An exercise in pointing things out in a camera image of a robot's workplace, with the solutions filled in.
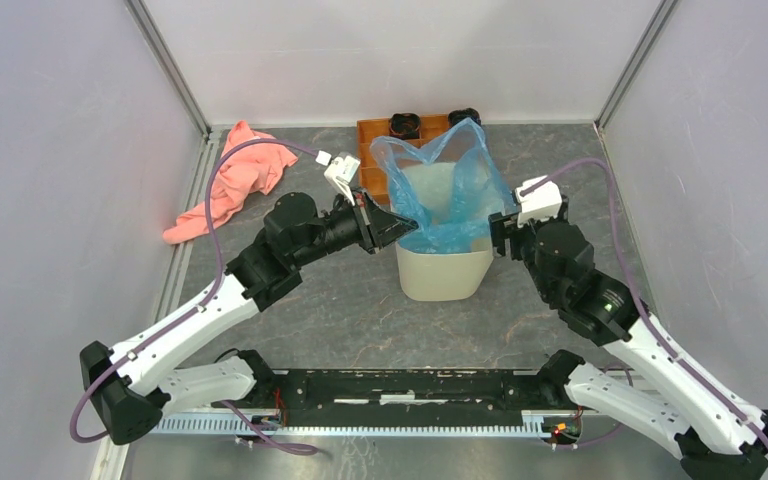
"gray tabletop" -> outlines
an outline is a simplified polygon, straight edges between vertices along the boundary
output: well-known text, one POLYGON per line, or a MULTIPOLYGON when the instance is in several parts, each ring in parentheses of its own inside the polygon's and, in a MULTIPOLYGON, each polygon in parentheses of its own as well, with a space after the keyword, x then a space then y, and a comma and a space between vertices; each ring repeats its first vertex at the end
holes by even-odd
MULTIPOLYGON (((494 125, 485 131, 493 159, 511 185, 580 157, 604 158, 590 125, 494 125)), ((357 149, 353 128, 282 128, 268 133, 332 153, 357 149)), ((558 184, 570 198, 570 221, 595 247, 597 266, 621 278, 602 172, 584 167, 558 184)), ((309 194, 320 209, 330 208, 334 197, 322 168, 302 157, 269 196, 251 195, 243 210, 218 229, 226 261, 250 244, 276 199, 293 191, 309 194)), ((620 230, 622 249, 638 283, 648 291, 624 216, 620 230)), ((214 274, 209 239, 194 242, 182 299, 196 295, 214 274)), ((360 248, 344 250, 304 267, 302 279, 284 299, 214 339, 185 366, 211 362, 231 347, 256 349, 273 368, 530 369, 539 368, 561 348, 597 365, 611 358, 572 333, 540 301, 525 267, 509 259, 494 260, 475 295, 454 302, 407 298, 399 286, 392 248, 374 256, 360 248)))

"purple cable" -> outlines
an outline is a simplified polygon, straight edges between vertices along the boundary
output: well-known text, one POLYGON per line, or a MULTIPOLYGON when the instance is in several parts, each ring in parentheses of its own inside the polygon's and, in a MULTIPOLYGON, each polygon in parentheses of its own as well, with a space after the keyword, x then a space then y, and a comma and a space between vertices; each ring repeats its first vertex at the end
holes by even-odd
POLYGON ((307 445, 304 443, 278 443, 275 440, 272 440, 272 438, 269 435, 266 435, 263 433, 257 425, 253 424, 251 420, 246 418, 246 416, 243 414, 243 412, 239 411, 237 407, 234 406, 233 403, 229 402, 228 400, 222 400, 222 405, 225 405, 225 407, 229 408, 234 414, 238 417, 240 417, 240 420, 243 421, 243 423, 246 424, 249 429, 251 429, 252 432, 255 433, 258 437, 260 437, 261 440, 266 442, 265 446, 277 448, 278 450, 281 450, 284 453, 289 453, 291 455, 300 455, 300 456, 308 456, 308 455, 316 455, 319 453, 319 449, 314 447, 313 445, 307 445))
MULTIPOLYGON (((649 313, 646 311, 646 309, 643 307, 643 302, 640 299, 640 289, 637 288, 637 283, 634 281, 634 278, 631 276, 631 268, 628 266, 628 262, 625 259, 625 256, 623 256, 622 249, 620 248, 619 243, 619 234, 618 234, 618 228, 617 228, 617 211, 615 208, 615 201, 614 196, 616 193, 616 184, 614 183, 614 176, 611 174, 611 169, 608 167, 608 164, 605 163, 604 160, 598 159, 598 158, 580 158, 578 160, 574 160, 563 167, 555 170, 554 172, 550 173, 546 176, 546 178, 540 180, 539 182, 535 183, 534 185, 531 185, 530 187, 526 188, 522 192, 520 192, 520 196, 524 197, 528 195, 529 193, 533 192, 534 190, 540 188, 542 185, 546 184, 547 182, 551 182, 552 180, 558 178, 559 176, 563 175, 564 173, 573 170, 575 168, 578 168, 582 165, 596 165, 597 167, 601 168, 602 171, 605 172, 605 182, 608 184, 608 209, 610 210, 610 218, 611 218, 611 235, 613 236, 614 240, 614 251, 617 255, 617 261, 620 264, 620 270, 623 272, 623 276, 625 277, 626 284, 628 284, 628 290, 631 293, 632 301, 634 302, 634 306, 637 307, 637 313, 640 314, 640 319, 643 321, 643 324, 646 326, 646 329, 649 330, 649 333, 652 334, 653 337, 660 343, 664 350, 667 351, 667 353, 670 355, 670 357, 675 358, 677 357, 678 352, 670 345, 670 343, 667 341, 666 338, 664 338, 663 335, 661 335, 661 332, 659 332, 655 325, 652 323, 652 319, 649 318, 649 313)), ((709 382, 704 376, 702 376, 701 373, 696 371, 695 368, 693 368, 692 365, 687 363, 684 360, 678 360, 677 362, 691 377, 694 378, 697 382, 699 382, 700 385, 705 387, 706 390, 711 392, 714 397, 717 398, 723 405, 728 408, 731 413, 733 413, 742 423, 746 424, 747 428, 754 433, 759 440, 761 440, 761 444, 764 445, 764 448, 768 451, 768 437, 767 435, 758 428, 754 423, 749 422, 749 417, 743 413, 740 408, 738 408, 737 405, 735 405, 734 402, 732 402, 728 397, 723 395, 722 392, 717 390, 716 387, 711 385, 711 382, 709 382)))
MULTIPOLYGON (((634 386, 634 380, 631 379, 631 372, 628 371, 628 367, 621 363, 612 363, 605 368, 602 369, 603 372, 607 373, 608 370, 611 368, 619 367, 625 372, 625 378, 628 379, 628 386, 633 387, 634 386)), ((578 450, 579 448, 583 447, 592 447, 593 445, 597 445, 599 443, 604 442, 605 440, 610 440, 611 438, 614 438, 617 436, 618 433, 620 433, 620 430, 623 429, 622 423, 618 423, 614 428, 611 429, 610 432, 602 435, 601 437, 596 437, 592 440, 588 440, 586 442, 575 442, 575 445, 557 445, 555 447, 556 450, 578 450)))
MULTIPOLYGON (((257 145, 258 143, 272 143, 276 145, 283 145, 285 147, 293 148, 296 150, 299 150, 301 152, 307 153, 309 155, 313 155, 314 157, 317 155, 317 151, 313 150, 311 148, 298 145, 293 142, 288 142, 286 140, 277 140, 274 138, 256 138, 253 140, 249 140, 247 142, 243 142, 239 145, 236 145, 232 149, 225 152, 224 155, 219 159, 219 161, 216 162, 216 165, 213 167, 213 171, 210 172, 210 177, 207 179, 207 189, 204 193, 204 213, 205 218, 207 219, 213 219, 213 216, 211 215, 210 211, 210 193, 213 189, 213 182, 216 180, 216 175, 219 173, 219 169, 222 167, 222 165, 228 161, 229 158, 231 158, 232 155, 239 152, 240 150, 252 146, 257 145)), ((213 240, 213 252, 216 258, 216 276, 213 280, 213 284, 210 286, 210 290, 205 294, 204 298, 199 301, 198 305, 201 307, 206 306, 211 299, 213 299, 213 296, 216 294, 217 291, 219 291, 219 287, 222 286, 222 278, 223 278, 223 272, 225 264, 222 261, 222 251, 219 248, 219 237, 216 235, 216 228, 213 226, 212 221, 207 222, 207 232, 210 234, 210 238, 213 240)), ((166 325, 165 327, 161 328, 145 340, 143 340, 139 345, 134 347, 133 352, 135 354, 139 354, 146 348, 148 348, 149 345, 159 340, 161 337, 175 329, 178 325, 184 323, 188 319, 190 319, 193 315, 198 313, 198 308, 193 307, 190 310, 187 310, 184 314, 182 314, 180 317, 176 318, 172 322, 169 323, 169 325, 166 325)), ((90 400, 92 395, 98 390, 98 387, 101 386, 102 383, 104 383, 105 380, 107 380, 116 370, 119 370, 122 368, 123 365, 128 363, 128 356, 125 355, 119 360, 117 360, 113 365, 107 368, 98 378, 93 381, 89 388, 84 392, 83 395, 81 395, 80 400, 78 400, 78 404, 75 406, 75 410, 72 411, 72 417, 69 419, 69 435, 72 437, 72 440, 78 442, 78 443, 92 443, 96 440, 101 440, 107 435, 107 432, 101 432, 97 433, 95 435, 92 435, 90 437, 84 437, 80 433, 78 433, 78 417, 80 417, 81 412, 84 410, 84 407, 87 405, 87 402, 90 400)))

